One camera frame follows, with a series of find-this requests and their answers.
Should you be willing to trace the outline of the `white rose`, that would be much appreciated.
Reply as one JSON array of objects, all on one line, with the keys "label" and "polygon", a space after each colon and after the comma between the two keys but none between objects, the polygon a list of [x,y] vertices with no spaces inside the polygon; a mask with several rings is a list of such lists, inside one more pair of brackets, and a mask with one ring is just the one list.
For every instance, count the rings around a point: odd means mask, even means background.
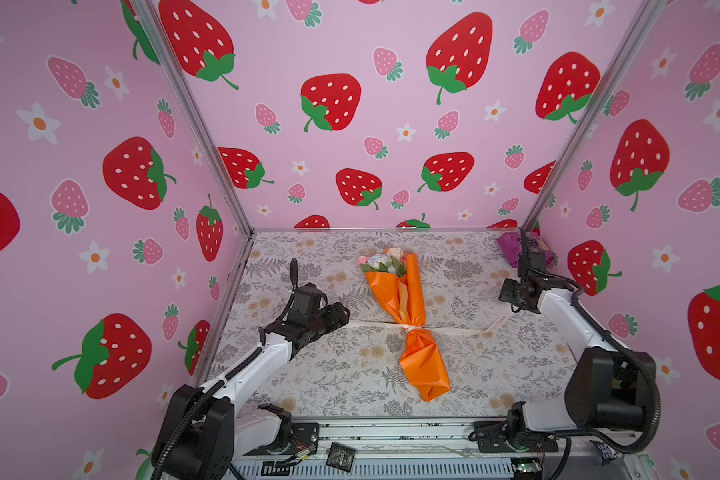
[{"label": "white rose", "polygon": [[386,254],[359,258],[359,266],[364,272],[389,272],[391,264],[391,258]]}]

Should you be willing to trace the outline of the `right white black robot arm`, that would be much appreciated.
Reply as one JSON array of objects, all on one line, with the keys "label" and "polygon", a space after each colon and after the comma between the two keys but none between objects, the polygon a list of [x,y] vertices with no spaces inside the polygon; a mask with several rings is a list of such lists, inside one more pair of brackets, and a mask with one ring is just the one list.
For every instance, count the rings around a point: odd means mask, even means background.
[{"label": "right white black robot arm", "polygon": [[520,254],[517,270],[517,279],[503,283],[500,301],[553,322],[576,366],[562,395],[511,407],[506,441],[526,446],[534,436],[580,436],[621,454],[644,451],[661,419],[654,359],[629,349],[598,322],[580,301],[583,287],[550,273],[543,253]]}]

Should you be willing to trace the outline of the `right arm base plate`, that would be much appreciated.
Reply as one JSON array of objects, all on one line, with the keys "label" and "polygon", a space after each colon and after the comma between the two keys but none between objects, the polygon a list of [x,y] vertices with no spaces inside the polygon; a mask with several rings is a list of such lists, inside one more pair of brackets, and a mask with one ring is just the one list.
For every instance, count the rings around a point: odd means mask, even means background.
[{"label": "right arm base plate", "polygon": [[530,431],[515,432],[506,421],[475,422],[468,440],[477,444],[481,453],[554,453],[558,443],[550,435]]}]

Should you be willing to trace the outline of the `orange wrapping paper sheet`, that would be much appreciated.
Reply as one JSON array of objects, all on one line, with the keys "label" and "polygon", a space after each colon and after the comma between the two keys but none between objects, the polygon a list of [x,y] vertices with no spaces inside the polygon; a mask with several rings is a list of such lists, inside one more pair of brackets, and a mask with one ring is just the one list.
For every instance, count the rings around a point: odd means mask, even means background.
[{"label": "orange wrapping paper sheet", "polygon": [[418,256],[398,247],[358,259],[360,269],[379,306],[406,331],[399,364],[409,383],[425,402],[451,391],[445,362],[427,313]]}]

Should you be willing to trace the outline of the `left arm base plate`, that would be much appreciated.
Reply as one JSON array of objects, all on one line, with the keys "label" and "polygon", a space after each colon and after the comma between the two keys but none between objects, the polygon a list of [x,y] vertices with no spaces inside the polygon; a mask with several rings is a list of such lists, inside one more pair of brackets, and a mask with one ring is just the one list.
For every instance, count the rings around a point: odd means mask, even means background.
[{"label": "left arm base plate", "polygon": [[314,452],[318,446],[320,425],[315,422],[283,423],[275,440],[245,453],[245,456],[291,456],[302,450]]}]

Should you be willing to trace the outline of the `white ribbon strip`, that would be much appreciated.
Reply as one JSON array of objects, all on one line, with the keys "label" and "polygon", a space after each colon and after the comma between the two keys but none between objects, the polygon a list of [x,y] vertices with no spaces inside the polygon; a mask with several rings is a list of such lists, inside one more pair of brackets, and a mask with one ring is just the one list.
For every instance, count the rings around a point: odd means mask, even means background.
[{"label": "white ribbon strip", "polygon": [[[497,330],[501,329],[509,320],[508,316],[502,316],[499,319],[495,320],[489,327],[485,329],[466,329],[466,328],[456,328],[456,327],[424,327],[424,330],[428,330],[433,333],[437,333],[439,335],[447,335],[447,336],[477,336],[477,335],[483,335],[486,333],[495,333]],[[350,320],[348,324],[346,325],[347,328],[393,328],[393,329],[402,329],[406,332],[413,331],[413,330],[421,330],[420,326],[413,326],[409,324],[399,324],[399,323],[388,323],[388,322],[370,322],[370,321],[360,321],[360,320]]]}]

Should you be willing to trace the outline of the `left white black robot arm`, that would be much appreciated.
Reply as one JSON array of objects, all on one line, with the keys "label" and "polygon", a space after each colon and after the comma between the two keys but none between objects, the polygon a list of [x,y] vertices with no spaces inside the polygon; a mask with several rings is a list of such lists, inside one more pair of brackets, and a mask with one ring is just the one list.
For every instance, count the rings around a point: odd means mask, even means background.
[{"label": "left white black robot arm", "polygon": [[306,346],[348,325],[350,310],[330,304],[307,283],[292,290],[281,314],[258,329],[258,343],[232,367],[172,396],[152,450],[153,479],[221,479],[254,450],[276,454],[292,445],[291,414],[273,404],[246,416],[238,408]]}]

